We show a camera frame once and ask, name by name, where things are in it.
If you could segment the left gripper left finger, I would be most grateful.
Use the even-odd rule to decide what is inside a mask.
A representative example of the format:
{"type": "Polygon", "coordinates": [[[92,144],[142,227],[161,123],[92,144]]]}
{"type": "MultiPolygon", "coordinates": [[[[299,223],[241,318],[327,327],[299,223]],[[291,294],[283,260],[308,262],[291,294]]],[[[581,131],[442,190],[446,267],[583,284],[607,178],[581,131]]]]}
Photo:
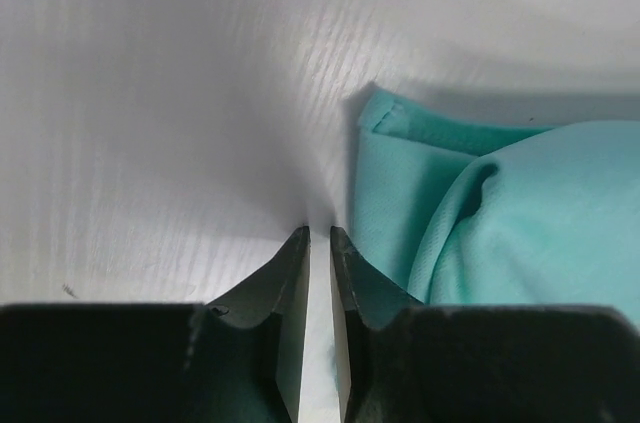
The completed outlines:
{"type": "Polygon", "coordinates": [[[5,422],[294,422],[310,233],[208,303],[1,309],[5,422]]]}

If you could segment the teal t shirt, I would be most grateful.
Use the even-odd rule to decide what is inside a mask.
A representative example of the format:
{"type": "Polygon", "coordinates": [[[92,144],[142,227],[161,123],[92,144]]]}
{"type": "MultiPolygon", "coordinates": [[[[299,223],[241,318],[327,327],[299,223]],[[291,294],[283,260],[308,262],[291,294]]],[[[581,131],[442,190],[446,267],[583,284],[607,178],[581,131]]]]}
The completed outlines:
{"type": "Polygon", "coordinates": [[[639,125],[453,120],[379,91],[359,119],[351,237],[428,305],[639,316],[639,125]]]}

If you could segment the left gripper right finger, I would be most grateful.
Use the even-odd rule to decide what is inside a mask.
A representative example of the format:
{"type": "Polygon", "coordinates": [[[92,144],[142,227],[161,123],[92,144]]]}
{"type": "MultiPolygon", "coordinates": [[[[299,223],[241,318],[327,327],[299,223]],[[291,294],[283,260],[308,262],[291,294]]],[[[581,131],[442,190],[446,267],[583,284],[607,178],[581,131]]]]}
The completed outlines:
{"type": "Polygon", "coordinates": [[[426,306],[330,233],[345,422],[635,422],[639,333],[595,306],[426,306]]]}

